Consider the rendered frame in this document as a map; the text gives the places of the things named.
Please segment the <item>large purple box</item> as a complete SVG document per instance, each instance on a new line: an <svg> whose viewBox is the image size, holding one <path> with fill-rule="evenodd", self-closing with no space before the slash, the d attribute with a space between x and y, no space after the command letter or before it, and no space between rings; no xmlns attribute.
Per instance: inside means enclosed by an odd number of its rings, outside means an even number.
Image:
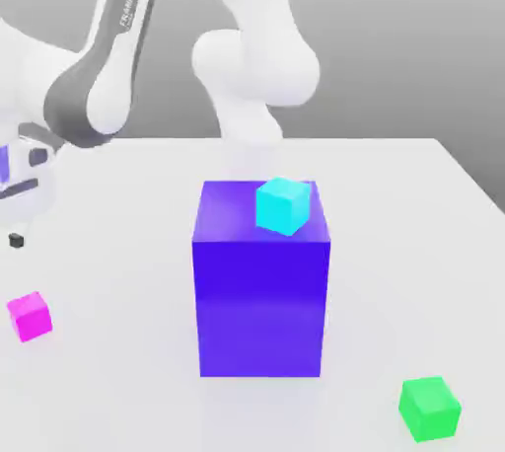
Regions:
<svg viewBox="0 0 505 452"><path fill-rule="evenodd" d="M321 373L330 236L319 190L290 237L255 224L258 182L203 184L192 236L203 377Z"/></svg>

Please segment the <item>small cyan cube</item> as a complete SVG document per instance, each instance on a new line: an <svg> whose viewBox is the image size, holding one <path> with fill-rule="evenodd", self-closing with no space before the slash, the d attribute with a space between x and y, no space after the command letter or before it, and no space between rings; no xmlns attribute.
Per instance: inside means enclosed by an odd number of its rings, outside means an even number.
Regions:
<svg viewBox="0 0 505 452"><path fill-rule="evenodd" d="M294 235L310 217L310 183L274 178L255 192L255 226L284 236Z"/></svg>

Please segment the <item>small green cube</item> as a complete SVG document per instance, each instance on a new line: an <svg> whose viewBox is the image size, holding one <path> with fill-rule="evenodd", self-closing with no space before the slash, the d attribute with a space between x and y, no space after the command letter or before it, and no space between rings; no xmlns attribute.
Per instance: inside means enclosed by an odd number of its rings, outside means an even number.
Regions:
<svg viewBox="0 0 505 452"><path fill-rule="evenodd" d="M441 376L402 382L398 411L415 442L453 437L462 405Z"/></svg>

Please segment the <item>small magenta cube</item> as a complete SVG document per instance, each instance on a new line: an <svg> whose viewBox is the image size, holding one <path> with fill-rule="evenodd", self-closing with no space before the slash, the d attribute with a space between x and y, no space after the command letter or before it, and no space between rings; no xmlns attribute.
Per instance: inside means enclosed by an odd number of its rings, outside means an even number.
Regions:
<svg viewBox="0 0 505 452"><path fill-rule="evenodd" d="M21 342L38 338L53 329L48 306L38 291L9 301L7 309Z"/></svg>

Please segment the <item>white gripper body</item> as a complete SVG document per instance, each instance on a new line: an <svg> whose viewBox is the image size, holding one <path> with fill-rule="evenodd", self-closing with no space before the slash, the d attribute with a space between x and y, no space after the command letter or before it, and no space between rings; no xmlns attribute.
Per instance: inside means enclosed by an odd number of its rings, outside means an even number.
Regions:
<svg viewBox="0 0 505 452"><path fill-rule="evenodd" d="M51 167L23 179L0 182L0 230L30 224L52 206L55 198L55 174Z"/></svg>

